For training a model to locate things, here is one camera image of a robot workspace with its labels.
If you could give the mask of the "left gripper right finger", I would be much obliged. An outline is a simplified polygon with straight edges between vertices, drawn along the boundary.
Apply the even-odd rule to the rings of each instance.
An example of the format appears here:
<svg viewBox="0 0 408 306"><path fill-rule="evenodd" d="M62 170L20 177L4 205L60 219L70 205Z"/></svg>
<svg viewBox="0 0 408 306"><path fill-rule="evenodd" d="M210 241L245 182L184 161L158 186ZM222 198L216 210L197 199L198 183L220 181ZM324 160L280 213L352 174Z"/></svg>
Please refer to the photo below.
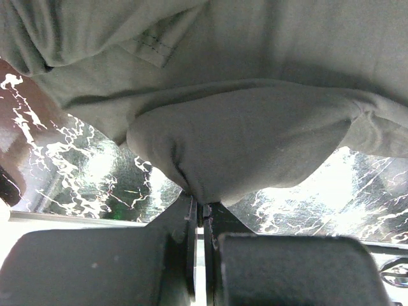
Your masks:
<svg viewBox="0 0 408 306"><path fill-rule="evenodd" d="M367 248L350 237L259 235L203 207L209 305L389 305Z"/></svg>

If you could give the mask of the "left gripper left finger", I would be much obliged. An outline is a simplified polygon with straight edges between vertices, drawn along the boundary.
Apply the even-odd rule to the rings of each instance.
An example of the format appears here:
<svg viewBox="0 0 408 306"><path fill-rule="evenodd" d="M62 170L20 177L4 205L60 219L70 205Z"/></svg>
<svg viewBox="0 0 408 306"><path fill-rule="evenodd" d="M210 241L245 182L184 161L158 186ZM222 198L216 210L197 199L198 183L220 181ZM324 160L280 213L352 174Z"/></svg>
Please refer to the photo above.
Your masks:
<svg viewBox="0 0 408 306"><path fill-rule="evenodd" d="M26 233L1 267L2 305L190 305L197 204L144 227Z"/></svg>

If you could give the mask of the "black t shirt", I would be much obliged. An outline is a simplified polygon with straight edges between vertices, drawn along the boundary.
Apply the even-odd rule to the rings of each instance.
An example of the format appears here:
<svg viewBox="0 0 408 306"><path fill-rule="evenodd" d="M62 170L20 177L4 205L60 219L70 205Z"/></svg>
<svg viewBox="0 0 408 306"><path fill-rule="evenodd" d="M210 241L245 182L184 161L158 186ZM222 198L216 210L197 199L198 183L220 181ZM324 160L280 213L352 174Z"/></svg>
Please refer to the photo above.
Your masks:
<svg viewBox="0 0 408 306"><path fill-rule="evenodd" d="M2 1L1 58L203 204L407 157L406 1Z"/></svg>

